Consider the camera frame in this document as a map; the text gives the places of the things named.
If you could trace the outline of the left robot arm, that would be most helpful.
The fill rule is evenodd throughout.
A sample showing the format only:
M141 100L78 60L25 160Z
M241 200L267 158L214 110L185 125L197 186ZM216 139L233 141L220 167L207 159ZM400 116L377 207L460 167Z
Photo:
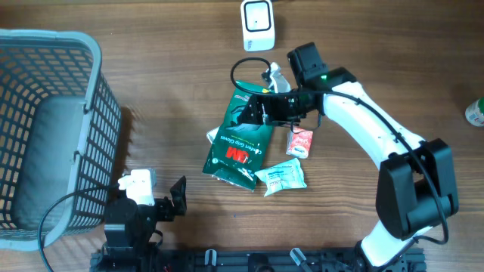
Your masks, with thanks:
M174 221L187 210L186 177L171 188L170 197L155 199L154 204L137 204L124 197L112 202L105 210L106 243L93 254L90 271L173 271L169 258L160 250L163 242L151 242L161 221Z

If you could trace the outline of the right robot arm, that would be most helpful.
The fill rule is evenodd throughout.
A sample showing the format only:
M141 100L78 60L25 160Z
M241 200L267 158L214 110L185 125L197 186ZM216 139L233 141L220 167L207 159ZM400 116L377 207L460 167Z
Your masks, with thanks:
M442 228L459 209L453 155L441 139L426 141L400 125L343 67L330 70L312 42L287 55L296 88L283 93L252 92L237 125L293 126L311 111L342 127L378 168L374 229L353 249L321 253L325 270L409 271L408 250Z

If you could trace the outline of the green lid jar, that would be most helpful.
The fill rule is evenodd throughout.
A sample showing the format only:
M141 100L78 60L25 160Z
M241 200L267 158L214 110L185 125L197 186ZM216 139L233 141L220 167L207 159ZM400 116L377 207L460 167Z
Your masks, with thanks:
M465 110L465 117L466 120L476 127L483 127L484 118L483 118L483 99L484 97L479 98L471 105L467 107Z

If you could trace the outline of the mint wet wipes pack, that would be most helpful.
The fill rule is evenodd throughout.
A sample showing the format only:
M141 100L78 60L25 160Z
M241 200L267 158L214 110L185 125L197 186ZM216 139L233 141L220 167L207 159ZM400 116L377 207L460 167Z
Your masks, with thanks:
M307 188L303 169L297 158L259 170L255 175L267 187L264 197L281 190Z

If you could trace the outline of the green 3M gloves package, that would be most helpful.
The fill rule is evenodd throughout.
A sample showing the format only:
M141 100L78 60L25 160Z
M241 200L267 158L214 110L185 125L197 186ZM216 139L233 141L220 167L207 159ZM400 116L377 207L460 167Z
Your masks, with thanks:
M256 188L256 172L262 168L273 128L237 124L237 118L249 99L250 94L238 88L234 90L202 173L253 191Z

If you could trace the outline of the white carton box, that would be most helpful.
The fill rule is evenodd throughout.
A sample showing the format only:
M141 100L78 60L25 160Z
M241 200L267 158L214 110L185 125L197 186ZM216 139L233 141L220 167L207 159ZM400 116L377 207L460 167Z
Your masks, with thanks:
M215 138L216 138L216 135L217 135L218 131L219 131L219 127L216 127L216 128L214 128L214 129L212 129L212 130L210 130L210 131L208 131L208 132L206 133L206 138L208 139L208 141L209 141L211 144L212 144L212 143L213 143L213 141L215 140Z

